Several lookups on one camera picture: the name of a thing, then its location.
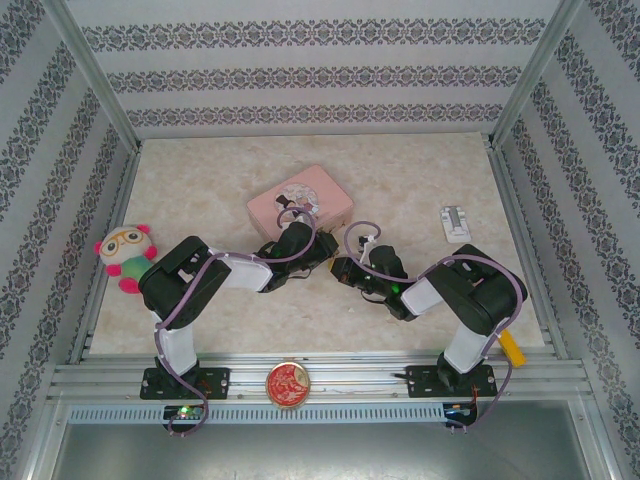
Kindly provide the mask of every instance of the patterned wallpaper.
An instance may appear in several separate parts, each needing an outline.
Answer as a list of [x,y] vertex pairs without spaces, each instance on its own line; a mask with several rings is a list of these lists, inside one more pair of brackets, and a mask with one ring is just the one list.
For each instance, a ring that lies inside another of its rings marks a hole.
[[0,479],[67,360],[129,157],[42,5],[0,2]]
[[624,478],[640,478],[639,28],[629,0],[585,2],[502,145]]
[[558,0],[68,3],[153,138],[489,133]]

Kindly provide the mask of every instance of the beige tiled surface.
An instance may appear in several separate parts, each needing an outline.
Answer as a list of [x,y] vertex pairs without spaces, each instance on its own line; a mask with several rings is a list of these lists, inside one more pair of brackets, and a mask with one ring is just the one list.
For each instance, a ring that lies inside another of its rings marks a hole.
[[[220,250],[256,251],[262,242],[247,201],[316,163],[353,198],[354,220],[382,227],[380,241],[395,247],[410,275],[456,249],[442,231],[444,205],[461,205],[472,243],[521,275],[479,134],[148,140],[125,223],[151,225],[160,255],[188,235]],[[141,296],[116,283],[109,280],[91,353],[154,353]],[[444,348],[457,324],[444,304],[399,322],[322,265],[270,294],[220,291],[195,332],[199,352],[382,351]],[[543,344],[530,301],[510,330],[521,346]]]

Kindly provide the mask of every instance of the red round lid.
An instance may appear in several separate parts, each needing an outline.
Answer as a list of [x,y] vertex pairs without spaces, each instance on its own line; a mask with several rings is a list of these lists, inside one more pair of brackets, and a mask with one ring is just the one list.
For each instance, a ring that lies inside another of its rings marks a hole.
[[267,377],[267,394],[279,407],[298,407],[309,396],[309,384],[309,374],[302,366],[293,362],[281,363]]

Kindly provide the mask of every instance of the pink case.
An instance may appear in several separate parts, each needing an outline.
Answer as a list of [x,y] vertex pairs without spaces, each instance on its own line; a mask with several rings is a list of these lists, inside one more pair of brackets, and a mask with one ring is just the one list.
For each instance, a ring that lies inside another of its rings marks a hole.
[[353,200],[320,165],[314,165],[247,203],[251,224],[265,241],[277,241],[282,233],[276,225],[284,208],[276,201],[277,198],[284,201],[281,196],[312,212],[316,226],[324,232],[330,233],[351,222]]

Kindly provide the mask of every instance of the plush doll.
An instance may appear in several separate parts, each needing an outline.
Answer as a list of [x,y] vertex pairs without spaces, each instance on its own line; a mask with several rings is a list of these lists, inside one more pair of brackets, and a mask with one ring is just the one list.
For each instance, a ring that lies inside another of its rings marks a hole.
[[110,277],[122,276],[118,282],[125,293],[140,293],[138,282],[151,268],[158,249],[151,244],[147,225],[118,227],[94,246]]

